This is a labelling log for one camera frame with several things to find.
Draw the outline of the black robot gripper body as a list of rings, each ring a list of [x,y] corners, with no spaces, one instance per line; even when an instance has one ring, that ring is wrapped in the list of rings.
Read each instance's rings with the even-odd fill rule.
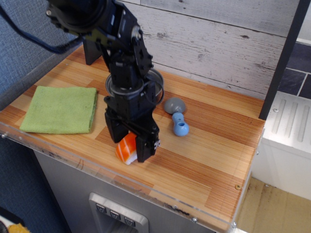
[[[106,113],[119,120],[136,136],[155,140],[158,146],[159,128],[153,120],[156,107],[156,85],[153,81],[140,83],[135,89],[117,89],[112,86],[114,96],[106,96]]]

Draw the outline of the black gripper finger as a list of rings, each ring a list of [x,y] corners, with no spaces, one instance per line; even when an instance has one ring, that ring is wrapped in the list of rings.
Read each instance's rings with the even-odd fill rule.
[[[143,163],[156,152],[156,141],[145,136],[136,137],[138,162]]]
[[[114,119],[109,113],[105,113],[105,121],[108,127],[111,139],[114,143],[119,143],[125,136],[128,135],[129,130],[122,125],[122,123]]]

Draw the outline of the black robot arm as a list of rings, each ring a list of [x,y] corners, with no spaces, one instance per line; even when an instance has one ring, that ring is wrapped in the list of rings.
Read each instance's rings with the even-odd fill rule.
[[[136,17],[116,0],[51,0],[48,16],[67,33],[100,47],[111,75],[111,95],[105,97],[106,125],[114,142],[136,135],[139,162],[155,154],[159,128],[153,119],[156,82],[143,33]]]

